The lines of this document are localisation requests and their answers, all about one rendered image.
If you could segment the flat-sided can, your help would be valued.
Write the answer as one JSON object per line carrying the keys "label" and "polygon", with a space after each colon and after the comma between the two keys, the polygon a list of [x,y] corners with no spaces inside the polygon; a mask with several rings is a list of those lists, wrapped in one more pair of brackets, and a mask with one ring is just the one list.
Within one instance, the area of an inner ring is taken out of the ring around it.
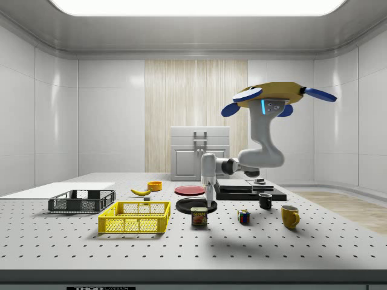
{"label": "flat-sided can", "polygon": [[207,225],[207,207],[192,207],[190,212],[192,225]]}

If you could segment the red plate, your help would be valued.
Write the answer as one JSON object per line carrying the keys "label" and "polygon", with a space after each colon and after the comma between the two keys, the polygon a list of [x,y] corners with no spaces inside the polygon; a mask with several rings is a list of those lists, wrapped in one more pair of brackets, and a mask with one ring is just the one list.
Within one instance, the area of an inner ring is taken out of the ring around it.
{"label": "red plate", "polygon": [[205,193],[203,186],[184,185],[175,188],[175,193],[181,196],[199,196]]}

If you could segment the black plate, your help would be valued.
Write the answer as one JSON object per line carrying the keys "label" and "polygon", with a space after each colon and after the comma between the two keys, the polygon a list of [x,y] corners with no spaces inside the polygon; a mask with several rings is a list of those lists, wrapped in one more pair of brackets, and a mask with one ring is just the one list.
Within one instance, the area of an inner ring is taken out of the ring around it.
{"label": "black plate", "polygon": [[205,207],[208,213],[212,213],[217,209],[216,201],[212,201],[211,206],[207,206],[207,200],[205,198],[191,197],[180,199],[176,202],[176,209],[184,214],[191,214],[192,207]]}

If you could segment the black stove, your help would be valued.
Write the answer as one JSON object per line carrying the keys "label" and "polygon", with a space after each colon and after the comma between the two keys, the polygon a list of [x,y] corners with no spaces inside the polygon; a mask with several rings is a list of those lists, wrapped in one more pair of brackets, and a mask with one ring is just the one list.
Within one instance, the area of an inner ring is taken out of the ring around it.
{"label": "black stove", "polygon": [[286,201],[287,195],[274,187],[274,183],[263,178],[218,179],[214,185],[217,200],[258,201],[260,193],[272,195],[273,201]]}

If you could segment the white cabinet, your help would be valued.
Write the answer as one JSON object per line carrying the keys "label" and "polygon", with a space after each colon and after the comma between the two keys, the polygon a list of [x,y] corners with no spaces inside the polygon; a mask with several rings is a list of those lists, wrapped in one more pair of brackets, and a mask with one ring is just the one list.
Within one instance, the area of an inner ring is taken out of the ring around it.
{"label": "white cabinet", "polygon": [[172,126],[171,180],[199,181],[204,153],[228,158],[229,132],[228,126]]}

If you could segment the black mug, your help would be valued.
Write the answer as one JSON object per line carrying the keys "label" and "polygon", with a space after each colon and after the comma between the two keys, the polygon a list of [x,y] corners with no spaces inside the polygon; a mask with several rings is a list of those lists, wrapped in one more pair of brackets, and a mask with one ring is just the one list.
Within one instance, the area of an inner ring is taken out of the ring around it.
{"label": "black mug", "polygon": [[259,196],[259,206],[265,210],[271,209],[272,195],[269,193],[260,193],[258,196]]}

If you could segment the yellow basket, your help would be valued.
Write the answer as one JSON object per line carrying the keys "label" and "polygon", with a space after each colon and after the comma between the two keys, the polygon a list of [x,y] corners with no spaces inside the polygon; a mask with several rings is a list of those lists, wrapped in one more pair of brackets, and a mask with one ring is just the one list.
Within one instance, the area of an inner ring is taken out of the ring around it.
{"label": "yellow basket", "polygon": [[98,216],[99,233],[164,233],[169,201],[117,201]]}

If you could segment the yellow mug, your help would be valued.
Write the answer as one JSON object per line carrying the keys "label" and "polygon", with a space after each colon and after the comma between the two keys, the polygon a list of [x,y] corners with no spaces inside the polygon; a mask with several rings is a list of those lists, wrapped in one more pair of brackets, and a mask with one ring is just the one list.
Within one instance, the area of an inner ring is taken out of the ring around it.
{"label": "yellow mug", "polygon": [[300,221],[299,210],[292,205],[282,205],[281,216],[284,226],[289,229],[295,229]]}

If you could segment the drone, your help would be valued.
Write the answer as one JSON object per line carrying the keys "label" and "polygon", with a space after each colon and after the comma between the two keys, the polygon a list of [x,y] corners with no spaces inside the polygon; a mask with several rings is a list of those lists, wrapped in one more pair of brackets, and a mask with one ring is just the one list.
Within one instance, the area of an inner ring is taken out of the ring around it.
{"label": "drone", "polygon": [[285,100],[284,111],[279,114],[279,117],[288,117],[293,113],[292,103],[298,102],[304,94],[308,94],[314,98],[324,100],[326,102],[335,102],[337,98],[327,92],[303,87],[294,82],[270,82],[260,85],[249,86],[233,96],[233,102],[225,106],[221,115],[229,117],[237,113],[240,107],[247,107],[248,102],[261,99],[280,99]]}

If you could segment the dark grey basket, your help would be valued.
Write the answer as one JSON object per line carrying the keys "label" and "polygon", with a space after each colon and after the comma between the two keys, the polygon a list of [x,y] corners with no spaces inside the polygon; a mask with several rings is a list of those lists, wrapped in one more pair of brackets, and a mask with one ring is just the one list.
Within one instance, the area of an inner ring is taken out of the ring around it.
{"label": "dark grey basket", "polygon": [[70,190],[48,200],[48,210],[61,213],[98,213],[115,200],[115,190]]}

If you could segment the white board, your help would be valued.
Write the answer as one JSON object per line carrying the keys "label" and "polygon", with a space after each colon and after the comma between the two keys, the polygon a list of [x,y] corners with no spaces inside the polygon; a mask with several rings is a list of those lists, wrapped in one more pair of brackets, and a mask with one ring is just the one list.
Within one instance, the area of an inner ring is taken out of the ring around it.
{"label": "white board", "polygon": [[54,182],[1,196],[0,199],[50,199],[70,190],[103,190],[112,185],[114,182]]}

